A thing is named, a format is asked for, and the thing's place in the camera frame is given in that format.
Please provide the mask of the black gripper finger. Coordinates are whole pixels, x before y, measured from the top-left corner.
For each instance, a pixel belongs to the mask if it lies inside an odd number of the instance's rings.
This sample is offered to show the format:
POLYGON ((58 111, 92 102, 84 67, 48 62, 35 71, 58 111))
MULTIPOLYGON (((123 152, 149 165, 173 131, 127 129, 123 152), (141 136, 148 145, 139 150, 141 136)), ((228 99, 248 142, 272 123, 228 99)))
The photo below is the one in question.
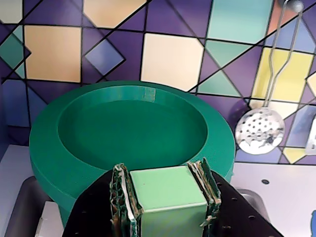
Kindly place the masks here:
POLYGON ((279 237, 280 232, 225 178, 210 169, 207 160, 187 162, 207 202, 200 224, 204 237, 279 237))
POLYGON ((77 198, 65 237, 140 237, 144 209, 123 163, 116 164, 77 198))

